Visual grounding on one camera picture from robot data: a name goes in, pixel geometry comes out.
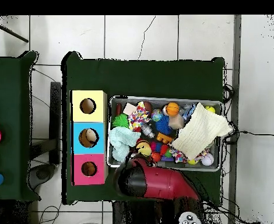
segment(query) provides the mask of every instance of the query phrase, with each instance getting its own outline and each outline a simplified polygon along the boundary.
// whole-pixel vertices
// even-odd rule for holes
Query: stacked boxes
[[[100,90],[71,90],[73,186],[104,184],[106,157],[107,95]]]

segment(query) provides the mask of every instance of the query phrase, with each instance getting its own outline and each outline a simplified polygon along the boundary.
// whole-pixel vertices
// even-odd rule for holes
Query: yellow box
[[[74,122],[106,122],[108,105],[105,92],[101,90],[71,90],[70,94]]]

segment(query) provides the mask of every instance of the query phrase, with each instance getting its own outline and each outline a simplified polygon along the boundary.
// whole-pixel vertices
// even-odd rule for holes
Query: yellow smiley ball
[[[212,113],[216,113],[216,110],[211,106],[206,106],[205,109],[207,109],[207,111],[211,111]]]
[[[188,161],[188,163],[190,164],[190,165],[195,165],[195,164],[197,164],[199,162],[199,160],[189,160]]]

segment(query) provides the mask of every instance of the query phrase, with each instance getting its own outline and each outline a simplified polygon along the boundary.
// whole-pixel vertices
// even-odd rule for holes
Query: pink box
[[[86,162],[95,165],[95,173],[87,176],[83,173],[82,166]],[[108,175],[108,167],[104,154],[74,155],[74,182],[75,186],[104,184]]]

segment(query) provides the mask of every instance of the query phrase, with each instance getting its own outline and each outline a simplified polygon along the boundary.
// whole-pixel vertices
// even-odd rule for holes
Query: circular hole
[[[93,162],[84,162],[81,171],[85,176],[94,176],[97,173],[97,166]]]
[[[79,142],[85,148],[92,148],[97,144],[99,140],[99,135],[94,129],[84,129],[79,134]]]
[[[91,98],[86,98],[81,101],[80,109],[85,114],[91,114],[96,109],[96,102],[94,102],[94,100]]]

